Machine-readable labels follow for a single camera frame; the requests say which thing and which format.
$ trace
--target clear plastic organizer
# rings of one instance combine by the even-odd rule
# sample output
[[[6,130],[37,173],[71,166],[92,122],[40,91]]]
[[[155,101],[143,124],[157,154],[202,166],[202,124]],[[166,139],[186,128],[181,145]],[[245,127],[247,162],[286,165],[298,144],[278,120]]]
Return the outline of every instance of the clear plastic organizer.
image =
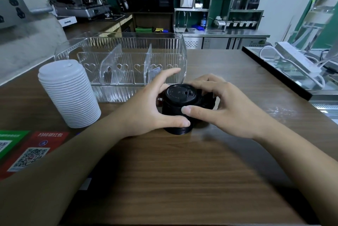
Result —
[[[183,83],[187,49],[182,34],[86,32],[60,45],[54,59],[77,59],[99,102],[125,102],[161,71],[181,68],[166,79]]]

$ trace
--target forearm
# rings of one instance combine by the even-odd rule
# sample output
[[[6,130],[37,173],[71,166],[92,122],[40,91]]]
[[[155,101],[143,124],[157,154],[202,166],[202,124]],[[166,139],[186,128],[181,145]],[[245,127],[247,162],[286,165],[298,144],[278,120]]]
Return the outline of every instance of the forearm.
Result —
[[[0,182],[1,224],[57,225],[88,173],[123,138],[112,123],[104,118]]]
[[[275,120],[256,141],[297,185],[321,223],[337,225],[338,162]]]

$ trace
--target qr code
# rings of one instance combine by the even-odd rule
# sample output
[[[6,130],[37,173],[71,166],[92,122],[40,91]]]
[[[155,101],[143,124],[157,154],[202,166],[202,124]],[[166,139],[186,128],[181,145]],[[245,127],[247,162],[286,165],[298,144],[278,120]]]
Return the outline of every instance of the qr code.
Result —
[[[2,152],[12,141],[0,141],[0,152]]]
[[[18,172],[29,164],[47,154],[49,148],[27,148],[26,151],[12,164],[7,172]]]

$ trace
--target fingernail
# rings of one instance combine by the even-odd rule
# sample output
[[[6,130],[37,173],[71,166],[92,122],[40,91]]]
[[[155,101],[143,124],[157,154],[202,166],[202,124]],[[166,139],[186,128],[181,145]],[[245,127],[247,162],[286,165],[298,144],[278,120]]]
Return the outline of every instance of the fingernail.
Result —
[[[181,109],[181,112],[185,115],[189,115],[191,112],[191,107],[190,106],[183,106]]]
[[[190,126],[190,121],[187,119],[184,121],[183,127],[188,127],[188,126]]]

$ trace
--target person's right hand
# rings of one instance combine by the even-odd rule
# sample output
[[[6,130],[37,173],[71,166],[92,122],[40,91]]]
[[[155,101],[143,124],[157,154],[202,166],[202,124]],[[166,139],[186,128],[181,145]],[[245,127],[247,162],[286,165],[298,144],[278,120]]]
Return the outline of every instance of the person's right hand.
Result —
[[[243,138],[262,138],[274,121],[236,86],[213,74],[201,76],[189,83],[196,89],[213,92],[220,98],[217,110],[184,106],[182,113],[209,122],[224,132]]]

